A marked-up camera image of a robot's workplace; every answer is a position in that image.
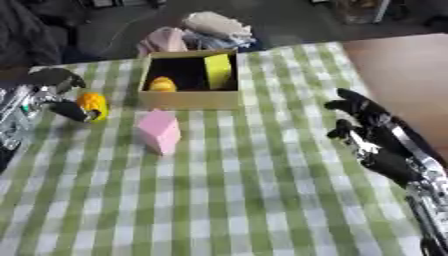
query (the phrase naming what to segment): yellow cube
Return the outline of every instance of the yellow cube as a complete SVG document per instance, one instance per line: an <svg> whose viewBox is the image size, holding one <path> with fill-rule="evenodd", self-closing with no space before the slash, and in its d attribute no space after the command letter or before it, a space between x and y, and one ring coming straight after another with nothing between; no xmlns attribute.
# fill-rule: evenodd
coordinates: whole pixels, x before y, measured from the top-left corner
<svg viewBox="0 0 448 256"><path fill-rule="evenodd" d="M232 76L232 65L228 54L206 57L205 69L211 90L223 87Z"/></svg>

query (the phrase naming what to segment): pink foam block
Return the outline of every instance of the pink foam block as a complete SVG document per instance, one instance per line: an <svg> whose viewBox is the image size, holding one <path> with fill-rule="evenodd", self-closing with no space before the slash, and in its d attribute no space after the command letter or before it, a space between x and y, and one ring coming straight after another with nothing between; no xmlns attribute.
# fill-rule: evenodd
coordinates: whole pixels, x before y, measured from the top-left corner
<svg viewBox="0 0 448 256"><path fill-rule="evenodd" d="M162 155L172 154L180 139L176 117L168 112L154 109L137 125L146 144Z"/></svg>

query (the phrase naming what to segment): gingham tablecloth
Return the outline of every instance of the gingham tablecloth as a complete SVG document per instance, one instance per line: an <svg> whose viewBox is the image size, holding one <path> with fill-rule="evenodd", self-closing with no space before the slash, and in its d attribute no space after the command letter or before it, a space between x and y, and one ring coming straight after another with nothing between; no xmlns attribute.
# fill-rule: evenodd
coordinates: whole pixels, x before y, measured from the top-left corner
<svg viewBox="0 0 448 256"><path fill-rule="evenodd" d="M335 88L366 92L342 47L238 65L243 107L176 111L182 140L168 157L134 129L140 61L68 66L110 116L38 120L0 177L0 254L419 255L403 193L325 136Z"/></svg>

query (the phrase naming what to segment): wire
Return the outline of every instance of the wire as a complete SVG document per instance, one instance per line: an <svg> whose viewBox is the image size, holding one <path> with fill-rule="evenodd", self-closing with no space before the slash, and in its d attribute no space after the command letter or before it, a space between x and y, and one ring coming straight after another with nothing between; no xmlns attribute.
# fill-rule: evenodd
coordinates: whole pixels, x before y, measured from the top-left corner
<svg viewBox="0 0 448 256"><path fill-rule="evenodd" d="M123 25L120 27L120 29L118 29L117 32L115 32L114 36L113 36L112 39L109 41L109 44L107 45L107 47L106 47L104 50L102 50L101 52L99 52L98 55L101 56L101 55L103 55L104 53L108 52L108 51L112 48L112 46L114 45L114 43L115 43L115 41L117 40L117 38L118 38L119 36L121 36L121 35L123 34L123 32L124 32L129 26L131 26L132 24L134 24L134 23L136 23L136 22L138 22L138 21L141 21L141 20L146 19L146 18L148 18L148 17L151 16L151 15L154 15L154 13L146 13L146 14L140 15L140 16L138 16L137 18L135 18L135 19L133 19L133 20L131 20L131 21L128 21L128 22L126 22L125 24L123 24Z"/></svg>

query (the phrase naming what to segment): robotic hand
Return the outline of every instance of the robotic hand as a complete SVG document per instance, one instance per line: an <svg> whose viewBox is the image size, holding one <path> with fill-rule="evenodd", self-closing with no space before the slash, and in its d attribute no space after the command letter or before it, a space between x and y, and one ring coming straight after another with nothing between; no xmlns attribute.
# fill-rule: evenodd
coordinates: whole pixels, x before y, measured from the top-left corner
<svg viewBox="0 0 448 256"><path fill-rule="evenodd" d="M336 122L328 133L352 148L361 165L394 181L406 190L408 202L419 223L422 253L448 255L448 178L446 162L406 122L368 98L338 89L342 100L325 104L354 117Z"/></svg>
<svg viewBox="0 0 448 256"><path fill-rule="evenodd" d="M33 72L15 83L0 82L0 173L20 146L33 119L46 107L78 122L89 122L100 113L85 110L63 94L86 85L78 75L60 68Z"/></svg>

